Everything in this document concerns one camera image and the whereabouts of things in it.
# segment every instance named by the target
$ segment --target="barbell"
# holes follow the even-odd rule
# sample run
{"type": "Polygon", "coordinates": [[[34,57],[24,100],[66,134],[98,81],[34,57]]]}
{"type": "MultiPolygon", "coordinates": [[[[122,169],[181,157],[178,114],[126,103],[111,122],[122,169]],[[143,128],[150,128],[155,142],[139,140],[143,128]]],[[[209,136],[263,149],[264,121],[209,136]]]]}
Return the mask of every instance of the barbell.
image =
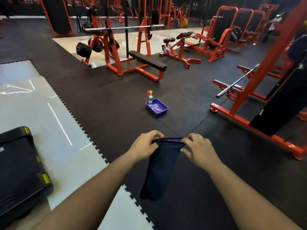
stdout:
{"type": "Polygon", "coordinates": [[[160,25],[152,25],[152,26],[133,26],[133,27],[98,27],[98,28],[88,28],[85,29],[85,31],[90,31],[90,32],[94,32],[94,31],[103,31],[103,30],[119,30],[119,29],[130,29],[130,28],[150,28],[150,27],[163,27],[164,24],[160,24],[160,25]]]}
{"type": "Polygon", "coordinates": [[[220,92],[216,98],[220,98],[221,96],[223,96],[227,91],[229,91],[232,87],[234,87],[239,81],[241,81],[244,77],[246,77],[248,74],[250,74],[251,72],[253,72],[256,68],[259,67],[260,64],[257,64],[254,68],[252,68],[250,71],[248,71],[248,73],[244,74],[243,77],[239,78],[238,80],[236,80],[233,84],[227,86],[225,89],[222,90],[222,92],[220,92]]]}

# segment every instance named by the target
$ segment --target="yellow sticker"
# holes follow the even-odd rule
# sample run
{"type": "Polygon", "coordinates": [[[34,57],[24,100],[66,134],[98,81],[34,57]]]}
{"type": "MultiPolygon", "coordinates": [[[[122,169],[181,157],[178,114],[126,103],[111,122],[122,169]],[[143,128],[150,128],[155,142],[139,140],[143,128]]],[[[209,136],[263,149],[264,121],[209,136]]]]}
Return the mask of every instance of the yellow sticker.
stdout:
{"type": "Polygon", "coordinates": [[[43,174],[46,184],[50,183],[49,177],[47,174],[43,174]]]}
{"type": "Polygon", "coordinates": [[[30,129],[29,129],[28,127],[25,127],[25,132],[26,132],[27,134],[30,134],[30,129]]]}

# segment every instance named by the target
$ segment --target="spray bottle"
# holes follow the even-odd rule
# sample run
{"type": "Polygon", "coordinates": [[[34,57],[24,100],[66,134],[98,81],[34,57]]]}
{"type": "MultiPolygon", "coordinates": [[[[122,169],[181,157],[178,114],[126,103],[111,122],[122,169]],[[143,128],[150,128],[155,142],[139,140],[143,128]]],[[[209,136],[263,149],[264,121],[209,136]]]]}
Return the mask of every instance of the spray bottle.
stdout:
{"type": "Polygon", "coordinates": [[[149,102],[148,102],[148,105],[149,106],[152,106],[153,105],[153,92],[151,90],[147,91],[148,93],[148,98],[149,98],[149,102]]]}

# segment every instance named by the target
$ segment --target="squat rack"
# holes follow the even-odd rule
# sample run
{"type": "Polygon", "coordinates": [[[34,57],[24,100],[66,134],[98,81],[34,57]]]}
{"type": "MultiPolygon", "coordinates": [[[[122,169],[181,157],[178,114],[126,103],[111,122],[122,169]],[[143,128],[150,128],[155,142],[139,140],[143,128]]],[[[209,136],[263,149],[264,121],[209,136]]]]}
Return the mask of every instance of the squat rack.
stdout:
{"type": "MultiPolygon", "coordinates": [[[[243,104],[243,102],[246,100],[246,98],[249,95],[255,96],[254,91],[257,88],[257,86],[264,79],[269,70],[274,66],[275,62],[277,61],[278,57],[283,52],[283,50],[286,48],[289,41],[295,36],[296,32],[301,28],[304,21],[307,19],[306,9],[307,9],[307,0],[302,0],[301,3],[293,11],[290,12],[288,17],[285,19],[285,22],[280,27],[281,34],[278,37],[276,43],[271,48],[267,56],[264,58],[263,62],[261,63],[257,71],[255,71],[252,74],[252,76],[249,77],[250,80],[247,86],[245,88],[241,87],[241,92],[236,92],[232,88],[230,88],[230,90],[226,92],[227,96],[230,96],[232,93],[236,94],[236,97],[233,99],[234,104],[232,105],[230,111],[215,103],[212,103],[210,105],[211,111],[220,112],[226,115],[227,117],[231,118],[232,120],[235,120],[243,124],[249,129],[256,131],[261,136],[272,140],[273,142],[291,151],[293,156],[298,160],[302,160],[303,155],[307,153],[307,146],[298,147],[290,142],[284,141],[282,138],[276,135],[268,136],[262,133],[261,131],[258,131],[255,128],[251,127],[249,125],[250,122],[236,115],[236,112],[238,111],[240,106],[243,104]]],[[[220,84],[221,84],[220,86],[221,89],[226,88],[225,86],[222,87],[223,85],[222,83],[220,84]]]]}

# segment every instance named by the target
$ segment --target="forearm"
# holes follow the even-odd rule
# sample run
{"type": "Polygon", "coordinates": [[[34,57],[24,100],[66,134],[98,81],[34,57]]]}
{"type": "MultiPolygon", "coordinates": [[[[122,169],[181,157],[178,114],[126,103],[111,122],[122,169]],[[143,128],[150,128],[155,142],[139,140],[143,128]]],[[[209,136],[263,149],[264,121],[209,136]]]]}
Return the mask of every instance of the forearm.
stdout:
{"type": "Polygon", "coordinates": [[[239,229],[301,229],[227,166],[221,164],[209,175],[239,229]]]}
{"type": "Polygon", "coordinates": [[[97,230],[118,189],[136,163],[129,152],[117,158],[57,206],[35,230],[97,230]]]}

